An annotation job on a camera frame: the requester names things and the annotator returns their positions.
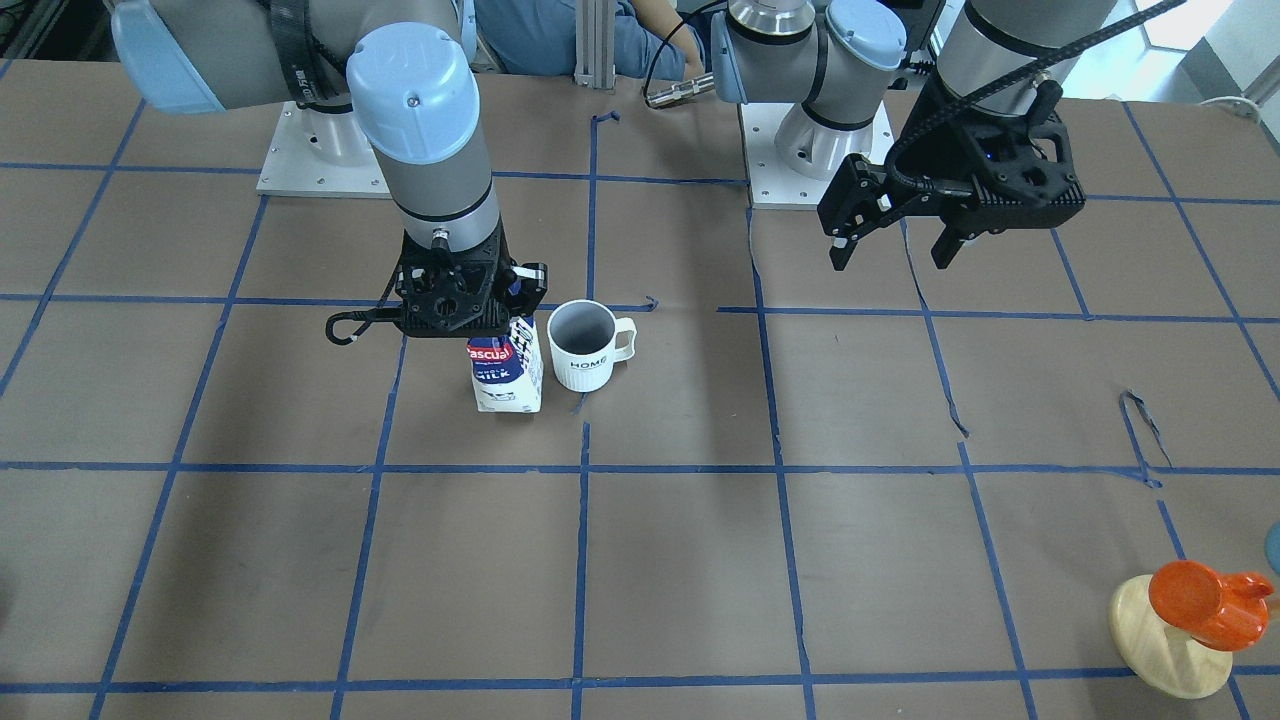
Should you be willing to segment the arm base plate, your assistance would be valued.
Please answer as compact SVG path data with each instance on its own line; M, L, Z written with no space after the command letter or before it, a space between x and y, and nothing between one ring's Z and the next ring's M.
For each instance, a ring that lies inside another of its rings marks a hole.
M837 129L801 102L751 102L739 110L756 209L814 209L846 156L881 165L895 141L882 97L855 129Z
M282 108L256 184L282 197L388 199L367 137L352 111L324 113L288 101Z

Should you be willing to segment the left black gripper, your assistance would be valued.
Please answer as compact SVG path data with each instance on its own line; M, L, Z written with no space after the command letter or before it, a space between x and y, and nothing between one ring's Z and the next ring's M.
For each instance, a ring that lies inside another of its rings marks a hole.
M861 238L910 215L936 215L931 247L946 270L986 232L1048 229L1085 206L1066 126L1056 113L1061 86L1047 79L1018 117L968 108L881 164L854 152L837 167L817 205L832 238L829 260L846 269Z

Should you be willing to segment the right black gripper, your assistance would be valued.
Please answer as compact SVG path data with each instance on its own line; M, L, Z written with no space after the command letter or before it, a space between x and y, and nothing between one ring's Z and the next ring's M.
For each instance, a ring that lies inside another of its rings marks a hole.
M511 316L531 316L548 290L547 264L512 265L502 225L458 252L404 234L396 272L402 304L390 319L413 338L507 334Z

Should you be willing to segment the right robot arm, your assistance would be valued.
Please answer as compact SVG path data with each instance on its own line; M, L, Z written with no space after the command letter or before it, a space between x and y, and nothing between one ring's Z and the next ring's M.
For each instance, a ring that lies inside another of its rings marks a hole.
M111 38L157 110L207 114L291 100L349 111L403 217L389 306L338 313L352 345L390 323L411 338L498 338L547 293L509 255L465 1L119 1Z

